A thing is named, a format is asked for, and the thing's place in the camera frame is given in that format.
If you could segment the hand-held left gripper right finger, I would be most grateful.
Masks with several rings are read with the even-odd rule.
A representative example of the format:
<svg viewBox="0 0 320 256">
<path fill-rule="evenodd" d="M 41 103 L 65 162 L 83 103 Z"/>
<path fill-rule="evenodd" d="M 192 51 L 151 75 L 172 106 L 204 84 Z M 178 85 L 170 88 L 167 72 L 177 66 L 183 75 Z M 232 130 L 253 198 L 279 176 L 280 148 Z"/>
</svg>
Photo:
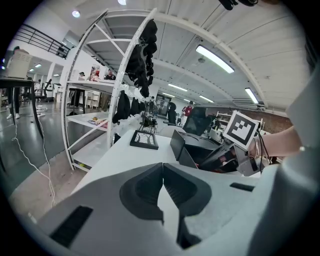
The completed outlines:
<svg viewBox="0 0 320 256">
<path fill-rule="evenodd" d="M 200 214 L 212 197 L 211 187 L 203 180 L 169 163 L 163 164 L 163 184 L 179 211 L 176 243 L 183 249 L 200 243 L 189 232 L 185 218 Z"/>
</svg>

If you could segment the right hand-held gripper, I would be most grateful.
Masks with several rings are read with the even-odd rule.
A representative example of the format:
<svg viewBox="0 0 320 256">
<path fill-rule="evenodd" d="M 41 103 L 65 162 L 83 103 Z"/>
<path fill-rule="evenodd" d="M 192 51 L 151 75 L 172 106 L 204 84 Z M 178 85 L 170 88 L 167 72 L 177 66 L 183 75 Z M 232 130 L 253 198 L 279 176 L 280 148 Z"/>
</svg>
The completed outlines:
<svg viewBox="0 0 320 256">
<path fill-rule="evenodd" d="M 250 154 L 250 145 L 258 125 L 252 118 L 239 111 L 233 111 L 223 133 L 223 137 L 231 144 L 221 144 L 199 164 L 199 167 L 218 167 L 213 170 L 214 173 L 238 171 L 245 177 L 259 173 L 261 169 L 257 165 L 257 158 Z"/>
</svg>

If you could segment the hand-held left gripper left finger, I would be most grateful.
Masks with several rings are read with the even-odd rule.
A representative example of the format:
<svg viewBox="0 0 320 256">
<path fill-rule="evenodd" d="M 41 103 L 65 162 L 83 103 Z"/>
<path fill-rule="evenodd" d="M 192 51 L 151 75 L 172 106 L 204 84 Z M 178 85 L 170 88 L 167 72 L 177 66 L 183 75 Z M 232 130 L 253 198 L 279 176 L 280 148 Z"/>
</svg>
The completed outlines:
<svg viewBox="0 0 320 256">
<path fill-rule="evenodd" d="M 162 225 L 164 213 L 158 206 L 162 187 L 161 162 L 121 172 L 119 201 L 123 220 L 130 225 Z"/>
</svg>

